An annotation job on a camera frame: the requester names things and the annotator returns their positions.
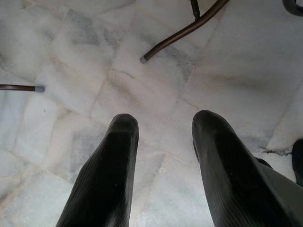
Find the foot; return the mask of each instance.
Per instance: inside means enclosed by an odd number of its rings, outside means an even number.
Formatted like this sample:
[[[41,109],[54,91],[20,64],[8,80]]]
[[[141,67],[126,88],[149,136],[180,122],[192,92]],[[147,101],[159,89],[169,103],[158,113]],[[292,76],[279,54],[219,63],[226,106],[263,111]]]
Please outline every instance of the foot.
[[[297,184],[303,187],[303,139],[299,139],[294,143],[292,159]]]

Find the brown metal leg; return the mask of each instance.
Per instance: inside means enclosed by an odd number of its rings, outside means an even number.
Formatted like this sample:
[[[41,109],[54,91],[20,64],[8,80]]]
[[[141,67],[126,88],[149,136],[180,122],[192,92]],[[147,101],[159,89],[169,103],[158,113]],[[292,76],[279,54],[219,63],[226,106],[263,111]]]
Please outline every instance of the brown metal leg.
[[[193,13],[196,17],[196,21],[155,45],[150,51],[148,51],[144,56],[140,58],[141,63],[145,64],[152,56],[154,56],[160,50],[183,38],[189,33],[192,33],[193,31],[197,30],[199,27],[201,27],[207,21],[213,18],[228,2],[229,0],[218,0],[205,14],[203,14],[197,19],[196,15],[199,14],[199,6],[196,0],[191,0]]]
[[[45,88],[43,86],[0,84],[0,90],[44,92]]]

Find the marble floor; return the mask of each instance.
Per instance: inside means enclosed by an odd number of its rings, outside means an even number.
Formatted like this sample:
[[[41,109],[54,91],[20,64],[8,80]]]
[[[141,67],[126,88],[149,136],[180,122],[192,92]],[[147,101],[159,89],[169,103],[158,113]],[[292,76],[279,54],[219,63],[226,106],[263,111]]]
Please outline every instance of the marble floor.
[[[214,0],[199,2],[203,13]],[[189,0],[0,0],[0,83],[46,87],[0,92],[1,227],[54,227],[119,113],[140,130],[131,227],[214,226],[192,147],[202,109],[294,181],[285,154],[303,137],[303,19],[281,0],[231,0],[139,62],[193,20]]]

